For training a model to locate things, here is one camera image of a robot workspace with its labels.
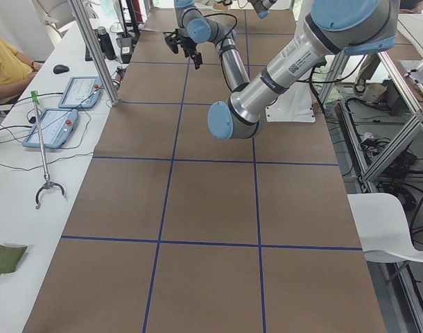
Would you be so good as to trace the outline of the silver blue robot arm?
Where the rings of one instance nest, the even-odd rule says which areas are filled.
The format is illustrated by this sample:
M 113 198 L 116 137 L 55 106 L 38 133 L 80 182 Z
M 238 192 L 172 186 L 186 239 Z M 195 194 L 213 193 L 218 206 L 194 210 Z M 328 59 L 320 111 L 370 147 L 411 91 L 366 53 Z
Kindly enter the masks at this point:
M 264 125 L 266 108 L 326 55 L 391 49 L 398 14 L 398 1 L 314 1 L 302 32 L 240 92 L 210 107 L 209 131 L 217 139 L 254 137 Z
M 178 28 L 164 32 L 164 40 L 170 50 L 177 54 L 181 48 L 184 56 L 191 58 L 195 68 L 199 69 L 202 56 L 196 46 L 211 42 L 217 51 L 227 87 L 231 92 L 242 91 L 249 84 L 249 78 L 234 41 L 234 27 L 208 19 L 196 8 L 194 1 L 175 1 L 174 7 Z

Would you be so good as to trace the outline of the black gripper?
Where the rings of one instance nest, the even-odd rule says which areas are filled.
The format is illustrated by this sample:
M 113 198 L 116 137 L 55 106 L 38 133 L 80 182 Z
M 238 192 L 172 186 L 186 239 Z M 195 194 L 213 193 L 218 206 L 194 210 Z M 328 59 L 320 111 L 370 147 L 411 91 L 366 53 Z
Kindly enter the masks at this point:
M 164 31 L 164 41 L 174 54 L 179 53 L 179 47 L 184 51 L 186 58 L 192 58 L 196 70 L 202 65 L 202 54 L 197 52 L 196 43 L 190 38 L 183 36 L 180 30 Z

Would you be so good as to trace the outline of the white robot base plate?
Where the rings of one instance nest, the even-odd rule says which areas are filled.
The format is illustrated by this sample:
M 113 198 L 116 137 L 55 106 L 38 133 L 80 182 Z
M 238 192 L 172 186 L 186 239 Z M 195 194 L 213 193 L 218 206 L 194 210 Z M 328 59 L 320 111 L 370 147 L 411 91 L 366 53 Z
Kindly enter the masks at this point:
M 294 83 L 266 108 L 268 122 L 314 123 L 313 101 L 307 83 Z

